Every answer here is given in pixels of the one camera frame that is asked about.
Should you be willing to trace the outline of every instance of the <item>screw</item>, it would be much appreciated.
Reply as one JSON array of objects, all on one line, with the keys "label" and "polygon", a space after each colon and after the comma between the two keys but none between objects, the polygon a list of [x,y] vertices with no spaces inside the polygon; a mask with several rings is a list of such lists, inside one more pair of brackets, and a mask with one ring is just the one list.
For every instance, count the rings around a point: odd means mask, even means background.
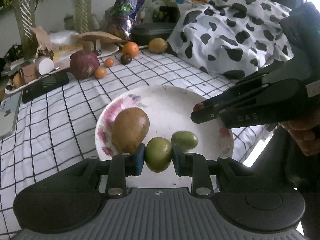
[{"label": "screw", "polygon": [[211,193],[211,190],[207,187],[199,187],[196,189],[196,193],[201,196],[207,196]]},{"label": "screw", "polygon": [[112,187],[108,189],[108,194],[111,196],[119,196],[123,193],[123,189],[119,187]]}]

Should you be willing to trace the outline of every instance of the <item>ridged surface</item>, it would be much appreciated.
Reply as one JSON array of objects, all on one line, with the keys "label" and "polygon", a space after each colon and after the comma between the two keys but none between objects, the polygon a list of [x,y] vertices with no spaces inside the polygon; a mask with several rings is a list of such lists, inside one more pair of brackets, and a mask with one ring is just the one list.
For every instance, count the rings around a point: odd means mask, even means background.
[{"label": "ridged surface", "polygon": [[209,200],[187,189],[132,189],[109,200],[100,215],[68,233],[44,235],[23,230],[15,240],[303,240],[295,230],[256,234],[224,220]]},{"label": "ridged surface", "polygon": [[74,6],[74,26],[79,33],[89,32],[92,29],[92,0],[73,0]]},{"label": "ridged surface", "polygon": [[11,7],[15,13],[18,24],[23,55],[26,59],[32,58],[36,53],[33,32],[30,30],[36,27],[35,20],[36,0],[15,0]]}]

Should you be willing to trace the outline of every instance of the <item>hand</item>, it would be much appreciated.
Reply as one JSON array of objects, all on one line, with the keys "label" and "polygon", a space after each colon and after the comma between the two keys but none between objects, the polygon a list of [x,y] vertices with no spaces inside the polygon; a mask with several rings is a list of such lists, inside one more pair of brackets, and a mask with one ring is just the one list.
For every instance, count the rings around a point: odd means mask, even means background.
[{"label": "hand", "polygon": [[291,134],[304,155],[311,156],[320,152],[320,138],[316,139],[312,131],[320,124],[320,109],[312,115],[280,124]]}]

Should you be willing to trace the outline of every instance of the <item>table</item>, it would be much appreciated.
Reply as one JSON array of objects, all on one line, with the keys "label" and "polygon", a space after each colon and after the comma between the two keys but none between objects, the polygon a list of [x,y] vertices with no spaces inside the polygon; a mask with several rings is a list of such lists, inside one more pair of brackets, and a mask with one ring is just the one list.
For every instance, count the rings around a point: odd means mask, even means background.
[{"label": "table", "polygon": [[[103,79],[71,79],[69,84],[20,105],[15,133],[0,142],[0,239],[12,238],[20,230],[12,205],[22,189],[97,156],[96,122],[117,96],[136,87],[163,84],[210,98],[233,85],[170,54],[143,50],[128,65],[120,63],[120,56],[113,55],[115,65]],[[233,129],[233,158],[243,162],[263,131],[262,125]]]}]

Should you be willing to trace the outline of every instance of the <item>crosshair logo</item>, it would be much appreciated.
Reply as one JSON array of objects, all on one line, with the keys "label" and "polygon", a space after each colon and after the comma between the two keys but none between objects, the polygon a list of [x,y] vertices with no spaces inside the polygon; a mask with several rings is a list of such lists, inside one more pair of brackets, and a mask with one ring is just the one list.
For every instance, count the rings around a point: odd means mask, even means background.
[{"label": "crosshair logo", "polygon": [[156,192],[156,195],[157,195],[157,196],[161,196],[162,194],[164,194],[164,192],[162,192],[162,191],[160,191],[160,190],[158,190],[158,191]]}]

